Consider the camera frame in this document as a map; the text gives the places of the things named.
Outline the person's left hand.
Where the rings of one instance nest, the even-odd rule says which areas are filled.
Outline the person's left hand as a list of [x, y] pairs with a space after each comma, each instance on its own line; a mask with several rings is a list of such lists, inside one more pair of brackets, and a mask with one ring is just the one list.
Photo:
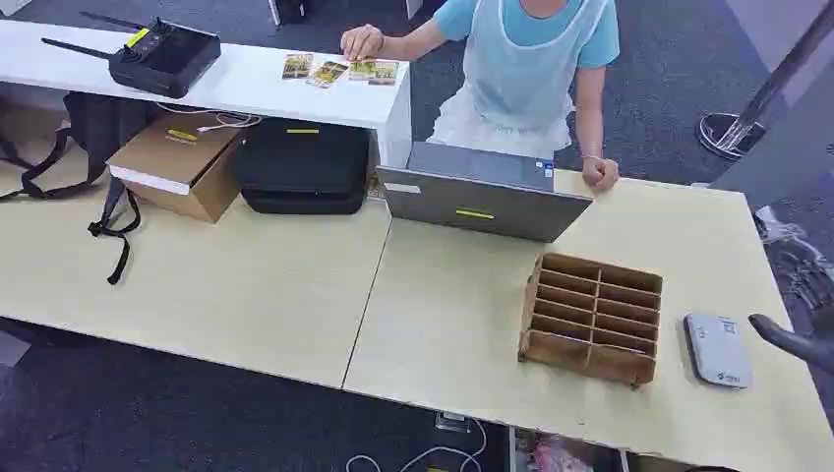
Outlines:
[[611, 190], [620, 179], [619, 165], [612, 159], [585, 156], [582, 158], [582, 178], [595, 193]]

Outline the person's right hand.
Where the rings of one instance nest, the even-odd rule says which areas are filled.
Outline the person's right hand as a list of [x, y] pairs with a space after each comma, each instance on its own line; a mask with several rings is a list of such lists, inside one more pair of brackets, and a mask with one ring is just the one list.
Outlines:
[[378, 57], [384, 43], [385, 35], [382, 31], [366, 24], [345, 31], [340, 39], [340, 50], [348, 61], [364, 61]]

